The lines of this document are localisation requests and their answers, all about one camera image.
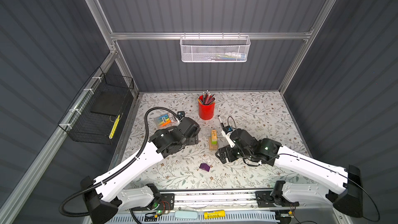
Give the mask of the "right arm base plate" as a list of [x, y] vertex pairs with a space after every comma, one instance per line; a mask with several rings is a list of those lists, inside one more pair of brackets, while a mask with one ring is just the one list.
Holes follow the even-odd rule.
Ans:
[[289, 202], [283, 196], [273, 195], [272, 191], [262, 190], [255, 192], [257, 205], [260, 208], [266, 207], [298, 207], [299, 202]]

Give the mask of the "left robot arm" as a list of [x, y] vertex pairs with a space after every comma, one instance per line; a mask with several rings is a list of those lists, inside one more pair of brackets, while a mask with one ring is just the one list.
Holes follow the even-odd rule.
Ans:
[[162, 195], [154, 184], [126, 190], [125, 187], [150, 167], [186, 146], [198, 144], [200, 126], [184, 117], [177, 126], [157, 130], [141, 154], [135, 153], [109, 172], [94, 179], [99, 187], [84, 194], [91, 221], [104, 224], [119, 211], [133, 208], [157, 208]]

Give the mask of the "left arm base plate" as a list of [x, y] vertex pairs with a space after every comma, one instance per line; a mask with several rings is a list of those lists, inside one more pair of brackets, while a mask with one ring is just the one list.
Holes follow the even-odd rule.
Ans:
[[164, 194], [155, 196], [152, 202], [145, 207], [149, 211], [171, 211], [174, 209], [175, 194]]

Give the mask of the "purple block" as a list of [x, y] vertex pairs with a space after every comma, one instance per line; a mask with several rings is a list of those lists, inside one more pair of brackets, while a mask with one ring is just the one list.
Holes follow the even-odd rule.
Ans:
[[207, 163], [201, 163], [199, 169], [201, 169], [203, 171], [206, 171], [206, 172], [209, 172], [211, 167]]

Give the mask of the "printed dragon wood block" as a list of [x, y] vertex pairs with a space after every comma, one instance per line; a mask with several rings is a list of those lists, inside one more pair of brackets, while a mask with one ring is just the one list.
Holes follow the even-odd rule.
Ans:
[[217, 130], [215, 130], [215, 129], [213, 129], [213, 130], [211, 131], [211, 140], [212, 140], [213, 142], [216, 142], [216, 141], [218, 140]]

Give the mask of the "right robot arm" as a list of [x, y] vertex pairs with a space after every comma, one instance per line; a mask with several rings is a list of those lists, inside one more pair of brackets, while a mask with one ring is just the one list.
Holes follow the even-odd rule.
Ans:
[[216, 157], [223, 163], [242, 159], [249, 167], [269, 165], [295, 172], [314, 184], [294, 184], [278, 180], [268, 197], [260, 200], [276, 206], [300, 206], [320, 203], [333, 206], [354, 218], [363, 217], [363, 188], [360, 169], [343, 168], [302, 155], [271, 139], [257, 140], [246, 130], [222, 127], [228, 145], [219, 148]]

